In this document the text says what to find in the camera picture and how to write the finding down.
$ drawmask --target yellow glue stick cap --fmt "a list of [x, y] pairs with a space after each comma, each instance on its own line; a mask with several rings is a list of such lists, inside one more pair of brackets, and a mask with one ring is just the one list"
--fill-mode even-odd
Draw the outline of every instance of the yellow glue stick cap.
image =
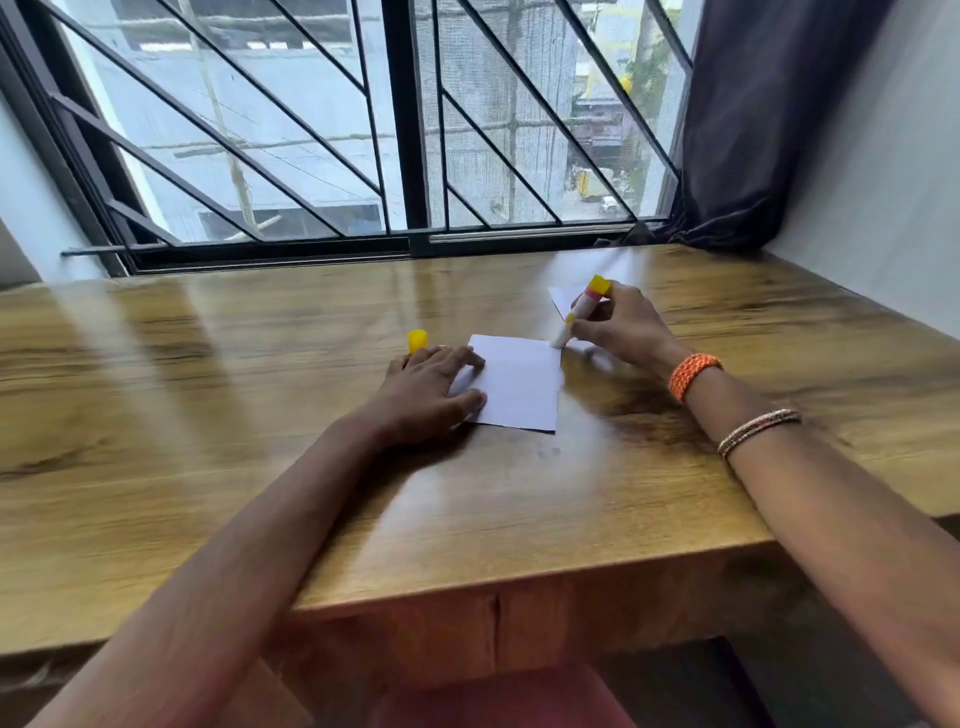
[[601, 296], [606, 296], [607, 291], [610, 290], [610, 282], [605, 279], [603, 276], [594, 276], [590, 279], [590, 283], [587, 286], [593, 293], [597, 293]]
[[422, 328], [415, 328], [407, 334], [407, 344], [409, 353], [416, 353], [421, 349], [426, 349], [426, 331]]

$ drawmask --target braided bracelet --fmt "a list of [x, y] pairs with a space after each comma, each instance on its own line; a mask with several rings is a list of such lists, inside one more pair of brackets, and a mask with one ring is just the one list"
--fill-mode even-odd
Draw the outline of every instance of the braided bracelet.
[[754, 435], [758, 435], [765, 429], [783, 425], [784, 423], [798, 423], [801, 421], [800, 413], [795, 409], [778, 409], [774, 412], [767, 412], [765, 415], [754, 417], [748, 423], [744, 423], [717, 446], [717, 452], [726, 460], [730, 457], [731, 450], [741, 443], [746, 442]]

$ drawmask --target window frame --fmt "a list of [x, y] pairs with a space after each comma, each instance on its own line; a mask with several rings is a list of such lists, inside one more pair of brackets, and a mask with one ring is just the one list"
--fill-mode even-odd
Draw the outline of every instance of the window frame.
[[[570, 8], [566, 0], [556, 1]], [[355, 10], [356, 0], [348, 2]], [[658, 0], [647, 2], [660, 6]], [[21, 120], [30, 117], [34, 124], [38, 118], [42, 120], [43, 134], [33, 134], [37, 149], [47, 166], [56, 170], [55, 182], [74, 214], [84, 223], [84, 231], [92, 243], [88, 249], [65, 251], [64, 255], [98, 255], [111, 275], [123, 276], [408, 256], [573, 250], [591, 246], [597, 237], [616, 237], [629, 229], [633, 221], [591, 220], [554, 226], [478, 225], [452, 230], [428, 227], [426, 143], [413, 0], [385, 1], [382, 11], [404, 211], [410, 229], [311, 241], [257, 243], [248, 239], [171, 246], [170, 234], [164, 234], [165, 231], [153, 224], [141, 207], [139, 195], [114, 144], [52, 101], [56, 95], [62, 95], [82, 101], [87, 109], [96, 108], [81, 70], [73, 62], [57, 27], [57, 20], [39, 7], [37, 0], [0, 0], [0, 44], [5, 50], [0, 65], [8, 59], [21, 85], [20, 91], [12, 94], [13, 84], [6, 80], [2, 83], [3, 90]], [[665, 15], [663, 20], [670, 25]], [[668, 36], [671, 47], [674, 42], [679, 43], [675, 38], [670, 39], [668, 33], [664, 35]], [[689, 69], [685, 72], [688, 87]], [[417, 103], [409, 103], [412, 98]], [[626, 106], [623, 113], [628, 113]], [[674, 134], [672, 156], [679, 154], [680, 135], [679, 130]], [[664, 176], [661, 202], [666, 202], [665, 195], [673, 195], [675, 204], [680, 186], [669, 178], [669, 174]], [[667, 218], [637, 219], [654, 227]]]

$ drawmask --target wood grain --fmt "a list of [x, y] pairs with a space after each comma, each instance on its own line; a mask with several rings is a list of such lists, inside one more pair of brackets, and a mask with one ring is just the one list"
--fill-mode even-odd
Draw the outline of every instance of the wood grain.
[[[960, 512], [960, 344], [772, 258], [663, 246], [34, 286], [0, 294], [0, 654], [108, 637], [364, 401], [410, 328], [448, 344], [548, 338], [546, 287], [593, 273], [640, 285], [684, 339], [927, 513]], [[736, 622], [670, 610], [726, 573], [717, 554], [769, 546], [750, 501], [643, 373], [575, 352], [563, 368], [556, 435], [477, 427], [383, 463], [299, 609], [382, 635], [400, 631], [385, 610], [475, 595], [462, 609], [493, 655], [455, 630], [451, 670], [467, 672]], [[679, 585], [637, 611], [660, 614], [647, 633], [589, 601], [639, 610], [644, 584]], [[769, 603], [794, 591], [787, 579]], [[749, 593], [730, 591], [723, 611]], [[514, 634], [537, 614], [560, 626], [523, 647]], [[605, 622], [620, 626], [601, 634]], [[434, 680], [410, 662], [434, 638], [405, 639], [391, 664]]]

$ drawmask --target person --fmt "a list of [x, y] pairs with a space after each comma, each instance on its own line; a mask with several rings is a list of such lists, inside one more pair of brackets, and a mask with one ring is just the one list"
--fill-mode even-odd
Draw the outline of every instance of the person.
[[[691, 354], [638, 289], [616, 281], [573, 333], [664, 382]], [[364, 471], [385, 448], [429, 440], [478, 411], [483, 393], [447, 391], [463, 366], [483, 363], [466, 347], [392, 361], [370, 401], [331, 425], [174, 572], [33, 728], [209, 724], [249, 675]], [[715, 366], [690, 381], [683, 399], [715, 443], [773, 409]], [[776, 538], [927, 718], [960, 727], [960, 545], [796, 422], [746, 439], [729, 463]], [[568, 705], [589, 678], [563, 680]], [[543, 699], [558, 695], [542, 688], [534, 693]], [[588, 685], [585, 694], [599, 690]], [[621, 717], [605, 724], [627, 724], [615, 723]]]

